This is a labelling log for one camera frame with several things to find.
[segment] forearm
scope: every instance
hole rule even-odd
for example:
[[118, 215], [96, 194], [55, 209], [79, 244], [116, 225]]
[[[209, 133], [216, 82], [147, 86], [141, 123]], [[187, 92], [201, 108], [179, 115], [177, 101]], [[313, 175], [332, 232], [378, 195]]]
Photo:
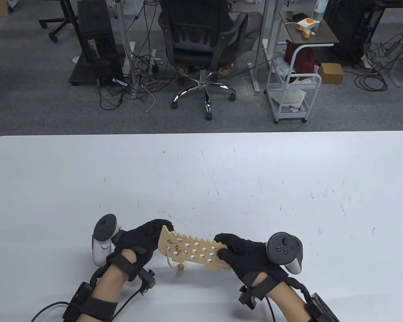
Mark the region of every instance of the forearm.
[[[260, 273], [253, 286], [260, 284], [266, 277], [266, 273]], [[288, 322], [308, 322], [311, 319], [305, 309], [305, 302], [285, 282], [279, 283], [267, 296], [276, 303]]]
[[[131, 263], [136, 262], [136, 254], [133, 250], [123, 250], [121, 254]], [[128, 279], [128, 274], [112, 264], [103, 274], [103, 277], [100, 279], [100, 282], [95, 287], [91, 296], [95, 299], [116, 303], [120, 299], [122, 288]], [[100, 321], [86, 314], [81, 314], [77, 322]]]

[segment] sneaker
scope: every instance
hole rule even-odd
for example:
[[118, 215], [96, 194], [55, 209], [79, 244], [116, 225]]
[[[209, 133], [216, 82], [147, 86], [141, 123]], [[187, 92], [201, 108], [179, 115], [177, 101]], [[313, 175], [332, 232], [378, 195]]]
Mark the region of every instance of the sneaker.
[[183, 76], [185, 74], [188, 74], [188, 66], [187, 65], [181, 65], [179, 66], [178, 70], [177, 70], [178, 74]]
[[222, 68], [218, 69], [218, 75], [220, 75], [220, 76], [228, 75], [231, 71], [234, 70], [235, 67], [236, 67], [235, 63], [231, 63], [225, 67], [222, 67]]

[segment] white vr controller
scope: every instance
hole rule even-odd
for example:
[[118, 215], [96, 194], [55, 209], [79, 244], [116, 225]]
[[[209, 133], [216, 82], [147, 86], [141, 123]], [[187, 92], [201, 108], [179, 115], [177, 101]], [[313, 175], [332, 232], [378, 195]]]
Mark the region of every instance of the white vr controller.
[[[100, 218], [94, 227], [91, 240], [94, 264], [98, 267], [106, 264], [106, 257], [112, 252], [112, 244], [122, 233], [123, 230], [115, 215], [109, 213]], [[283, 265], [293, 275], [301, 273], [303, 245], [297, 237], [284, 232], [275, 233], [267, 241], [266, 250], [273, 263]]]
[[103, 216], [94, 227], [91, 248], [93, 261], [98, 267], [106, 265], [106, 257], [112, 252], [112, 243], [120, 237], [121, 225], [111, 213]]

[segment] red bag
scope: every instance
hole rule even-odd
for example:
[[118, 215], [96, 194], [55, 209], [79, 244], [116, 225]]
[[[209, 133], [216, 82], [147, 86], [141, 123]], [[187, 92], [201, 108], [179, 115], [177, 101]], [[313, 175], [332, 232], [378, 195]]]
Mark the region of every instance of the red bag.
[[[291, 65], [293, 54], [301, 45], [295, 45], [291, 41], [286, 41], [285, 61]], [[294, 61], [294, 70], [297, 74], [306, 74], [315, 72], [315, 54], [312, 48], [303, 48], [297, 53]]]

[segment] phone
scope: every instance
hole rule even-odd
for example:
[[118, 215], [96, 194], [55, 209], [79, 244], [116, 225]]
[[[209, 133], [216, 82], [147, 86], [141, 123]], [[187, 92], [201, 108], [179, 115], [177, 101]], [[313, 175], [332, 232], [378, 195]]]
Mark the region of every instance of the phone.
[[299, 22], [305, 18], [309, 18], [309, 16], [306, 15], [305, 13], [300, 12], [300, 13], [296, 13], [295, 15], [293, 15], [291, 19], [287, 18], [287, 20], [289, 22]]

